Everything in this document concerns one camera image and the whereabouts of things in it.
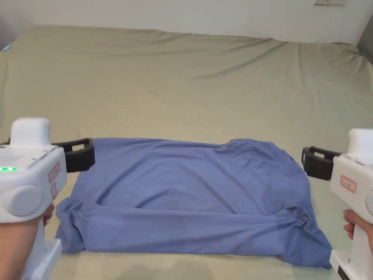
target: beige bed sheet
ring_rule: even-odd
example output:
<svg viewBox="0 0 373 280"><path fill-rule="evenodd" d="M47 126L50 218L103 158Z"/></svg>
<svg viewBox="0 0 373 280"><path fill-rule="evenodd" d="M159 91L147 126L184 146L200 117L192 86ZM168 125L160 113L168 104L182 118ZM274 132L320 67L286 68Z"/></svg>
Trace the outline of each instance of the beige bed sheet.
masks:
<svg viewBox="0 0 373 280"><path fill-rule="evenodd" d="M373 67L346 44L36 27L0 53L0 140L12 122L41 116L52 140L150 137L209 143L273 141L300 162L304 146L345 151L348 132L373 125ZM77 174L56 203L67 197ZM320 228L349 249L344 205L310 179ZM59 220L46 228L52 238ZM51 279L329 279L275 257L83 252Z"/></svg>

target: red label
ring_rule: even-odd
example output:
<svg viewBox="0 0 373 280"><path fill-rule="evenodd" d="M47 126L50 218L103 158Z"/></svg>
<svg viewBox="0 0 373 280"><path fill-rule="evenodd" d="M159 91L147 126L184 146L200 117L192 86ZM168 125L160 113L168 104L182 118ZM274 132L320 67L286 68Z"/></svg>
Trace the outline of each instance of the red label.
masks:
<svg viewBox="0 0 373 280"><path fill-rule="evenodd" d="M57 174L60 172L60 163L57 162L57 164L52 168L52 170L48 174L49 183L52 183Z"/></svg>
<svg viewBox="0 0 373 280"><path fill-rule="evenodd" d="M339 184L344 187L345 189L349 190L351 193L355 193L356 192L356 187L357 187L357 184L356 182L354 182L353 180L345 177L345 176L341 176L341 179L339 181Z"/></svg>
<svg viewBox="0 0 373 280"><path fill-rule="evenodd" d="M52 186L50 186L50 192L52 193L52 199L54 200L57 197L56 183L54 183Z"/></svg>

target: folded shirt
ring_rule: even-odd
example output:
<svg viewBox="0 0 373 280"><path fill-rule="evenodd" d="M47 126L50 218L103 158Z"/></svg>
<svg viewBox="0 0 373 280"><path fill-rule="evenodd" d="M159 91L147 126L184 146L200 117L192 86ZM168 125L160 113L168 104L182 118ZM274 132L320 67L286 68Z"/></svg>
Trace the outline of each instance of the folded shirt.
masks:
<svg viewBox="0 0 373 280"><path fill-rule="evenodd" d="M331 268L304 171L272 142L95 139L57 206L65 253L277 256Z"/></svg>

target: wall outlet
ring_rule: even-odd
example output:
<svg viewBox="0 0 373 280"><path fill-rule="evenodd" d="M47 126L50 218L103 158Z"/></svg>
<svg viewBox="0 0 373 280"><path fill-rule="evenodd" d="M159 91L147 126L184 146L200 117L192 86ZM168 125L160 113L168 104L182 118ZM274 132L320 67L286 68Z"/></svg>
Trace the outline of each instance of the wall outlet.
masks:
<svg viewBox="0 0 373 280"><path fill-rule="evenodd" d="M346 5L347 0L316 0L315 5Z"/></svg>

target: round knob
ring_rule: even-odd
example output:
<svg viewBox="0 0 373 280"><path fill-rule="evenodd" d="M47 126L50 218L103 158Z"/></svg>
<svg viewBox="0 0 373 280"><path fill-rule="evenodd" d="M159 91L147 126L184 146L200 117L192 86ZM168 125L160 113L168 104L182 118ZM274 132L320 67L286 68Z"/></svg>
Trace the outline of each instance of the round knob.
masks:
<svg viewBox="0 0 373 280"><path fill-rule="evenodd" d="M20 185L4 194L4 208L9 214L24 217L34 213L43 202L43 193L34 184Z"/></svg>

